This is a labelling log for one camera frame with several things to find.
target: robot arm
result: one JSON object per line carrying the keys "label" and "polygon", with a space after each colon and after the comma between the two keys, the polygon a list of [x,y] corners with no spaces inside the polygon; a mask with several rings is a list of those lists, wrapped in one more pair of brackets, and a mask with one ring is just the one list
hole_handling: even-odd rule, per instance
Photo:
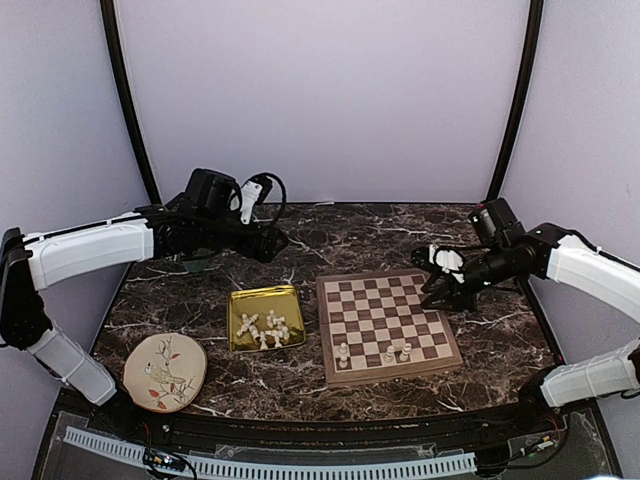
{"label": "robot arm", "polygon": [[271,261],[288,240],[271,224],[251,222],[253,206],[271,190],[261,174],[240,188],[234,179],[210,170],[193,172],[185,192],[167,206],[149,206],[122,216],[50,233],[4,234],[0,248],[0,334],[4,346],[26,350],[72,385],[91,403],[123,415],[132,402],[113,376],[71,341],[47,317],[38,294],[55,283],[112,265],[180,255],[200,249],[231,249]]}
{"label": "robot arm", "polygon": [[[423,308],[473,310],[481,290],[534,274],[582,290],[640,323],[640,269],[635,265],[602,252],[579,232],[553,224],[525,232],[503,199],[479,205],[469,219],[480,240],[476,249],[485,250],[483,254],[467,261],[453,247],[413,252],[414,264],[432,273],[423,287]],[[640,340],[635,339],[604,355],[545,371],[521,393],[536,396],[547,407],[560,407],[637,388]]]}

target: brown marble tabletop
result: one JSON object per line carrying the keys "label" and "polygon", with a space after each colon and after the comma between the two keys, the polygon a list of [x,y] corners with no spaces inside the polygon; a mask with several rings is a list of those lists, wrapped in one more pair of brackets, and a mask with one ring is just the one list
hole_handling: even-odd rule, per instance
{"label": "brown marble tabletop", "polygon": [[[362,421],[479,410],[512,403],[536,370],[553,364],[524,296],[490,289],[475,313],[450,314],[464,366],[459,371],[328,389],[318,324],[316,277],[411,268],[429,243],[476,242],[470,205],[291,205],[279,223],[291,244],[267,265],[232,252],[188,273],[181,263],[134,265],[97,339],[94,355],[117,375],[144,338],[179,332],[206,350],[204,387],[189,413],[287,421]],[[308,340],[303,346],[229,351],[227,296],[236,290],[298,288]]]}

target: gold tray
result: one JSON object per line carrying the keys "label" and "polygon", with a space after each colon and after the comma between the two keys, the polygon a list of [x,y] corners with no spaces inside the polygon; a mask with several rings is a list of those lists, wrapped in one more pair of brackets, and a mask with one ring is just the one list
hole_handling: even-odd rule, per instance
{"label": "gold tray", "polygon": [[260,315],[255,323],[258,330],[270,330],[267,326],[269,310],[274,310],[277,316],[286,318],[286,325],[289,327],[291,336],[286,342],[281,340],[282,348],[295,347],[307,341],[298,292],[295,287],[282,285],[256,290],[242,290],[232,292],[227,302],[227,336],[229,337],[229,349],[232,352],[250,353],[275,350],[273,348],[275,342],[271,337],[267,337],[269,350],[260,350],[260,342],[254,342],[248,332],[240,338],[236,335],[236,332],[242,327],[243,313],[249,316],[257,313]]}

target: white wall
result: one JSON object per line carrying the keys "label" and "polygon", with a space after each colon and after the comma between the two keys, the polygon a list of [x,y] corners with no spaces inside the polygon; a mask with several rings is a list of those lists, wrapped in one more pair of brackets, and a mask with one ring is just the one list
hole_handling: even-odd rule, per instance
{"label": "white wall", "polygon": [[[640,263],[640,3],[545,4],[531,90],[504,196],[529,228],[551,221]],[[640,335],[568,287],[534,285],[569,361]],[[601,402],[625,474],[640,478],[638,401]]]}
{"label": "white wall", "polygon": [[484,198],[527,0],[119,0],[166,201],[270,170],[294,201]]}
{"label": "white wall", "polygon": [[[99,2],[3,0],[0,9],[0,231],[75,226],[147,203]],[[47,313],[89,347],[122,273],[53,287]],[[3,349],[0,385],[0,478],[30,478],[58,384],[27,353]]]}

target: chessboard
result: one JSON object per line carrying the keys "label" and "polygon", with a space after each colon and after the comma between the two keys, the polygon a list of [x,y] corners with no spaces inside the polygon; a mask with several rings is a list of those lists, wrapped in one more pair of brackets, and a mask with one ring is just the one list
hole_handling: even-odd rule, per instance
{"label": "chessboard", "polygon": [[[410,378],[462,365],[446,314],[420,307],[425,281],[417,269],[317,278],[327,386]],[[411,350],[402,361],[406,344]],[[391,345],[395,353],[389,356]]]}

